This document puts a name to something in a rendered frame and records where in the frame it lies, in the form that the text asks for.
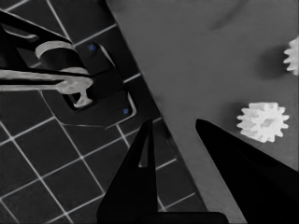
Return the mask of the small white toothed gear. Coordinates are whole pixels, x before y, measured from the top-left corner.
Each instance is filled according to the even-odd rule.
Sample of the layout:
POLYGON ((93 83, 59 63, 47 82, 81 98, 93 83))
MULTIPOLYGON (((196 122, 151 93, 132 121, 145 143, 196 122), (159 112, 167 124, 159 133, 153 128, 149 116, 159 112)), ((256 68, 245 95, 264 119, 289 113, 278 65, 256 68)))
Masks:
POLYGON ((287 58, 283 61, 288 65, 287 70, 295 76, 299 76, 299 36, 289 43, 289 47, 284 51, 287 58))
POLYGON ((283 136, 283 129, 288 129, 286 121, 290 118, 285 114, 286 108, 278 103, 250 103, 242 108, 242 115, 237 127, 240 133, 260 143, 274 143, 277 137, 283 136))

